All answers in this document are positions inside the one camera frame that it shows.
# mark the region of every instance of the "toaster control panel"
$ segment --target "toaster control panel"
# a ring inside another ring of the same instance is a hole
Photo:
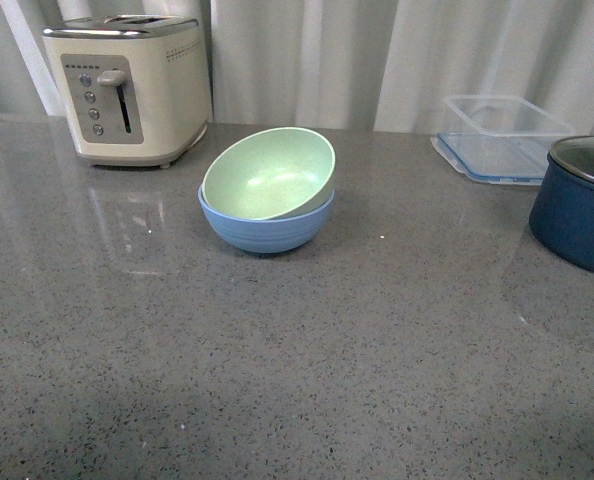
[[[126,57],[64,54],[61,63],[84,140],[115,144],[144,141]]]

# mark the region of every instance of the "bowl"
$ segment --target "bowl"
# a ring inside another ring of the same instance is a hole
[[[249,220],[289,218],[315,210],[333,191],[335,150],[322,135],[297,127],[246,137],[212,163],[202,183],[206,203]]]
[[[253,253],[279,253],[292,250],[312,239],[326,222],[335,191],[315,210],[296,217],[249,220],[218,212],[205,201],[202,188],[197,192],[208,223],[223,240]]]

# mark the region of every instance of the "navy blue pot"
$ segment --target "navy blue pot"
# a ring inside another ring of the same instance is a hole
[[[530,228],[548,249],[594,272],[594,137],[553,144],[530,213]],[[575,149],[574,142],[582,145]]]

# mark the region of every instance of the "cream toaster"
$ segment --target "cream toaster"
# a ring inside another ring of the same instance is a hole
[[[91,164],[168,166],[205,133],[212,102],[197,20],[81,18],[42,36],[75,149]]]

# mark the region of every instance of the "white curtain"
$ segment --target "white curtain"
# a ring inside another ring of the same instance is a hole
[[[0,112],[63,115],[41,28],[192,15],[214,121],[435,133],[451,94],[512,94],[594,134],[594,0],[0,0]]]

